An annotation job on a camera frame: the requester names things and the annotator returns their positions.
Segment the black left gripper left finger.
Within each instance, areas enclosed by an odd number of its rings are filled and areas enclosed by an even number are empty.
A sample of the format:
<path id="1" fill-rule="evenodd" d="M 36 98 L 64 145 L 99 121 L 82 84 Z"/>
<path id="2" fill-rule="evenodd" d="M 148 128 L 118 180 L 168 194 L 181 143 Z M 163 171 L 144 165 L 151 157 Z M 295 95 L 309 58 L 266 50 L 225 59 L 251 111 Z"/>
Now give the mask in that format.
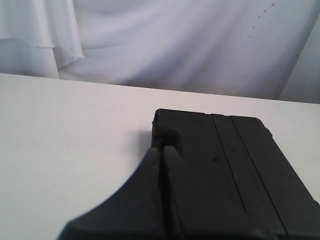
<path id="1" fill-rule="evenodd" d="M 61 240 L 162 240 L 161 152 L 149 148 L 130 178 L 107 200 L 69 221 Z"/>

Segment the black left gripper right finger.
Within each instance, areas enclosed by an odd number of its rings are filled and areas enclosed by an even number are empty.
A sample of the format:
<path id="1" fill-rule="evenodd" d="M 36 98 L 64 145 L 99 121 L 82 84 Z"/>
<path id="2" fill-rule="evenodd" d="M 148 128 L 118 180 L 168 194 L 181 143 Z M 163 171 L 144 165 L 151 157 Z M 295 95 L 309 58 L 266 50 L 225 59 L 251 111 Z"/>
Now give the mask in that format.
<path id="1" fill-rule="evenodd" d="M 176 149 L 163 149 L 173 209 L 186 240 L 275 240 L 276 234 L 229 194 L 213 190 L 187 167 Z"/>

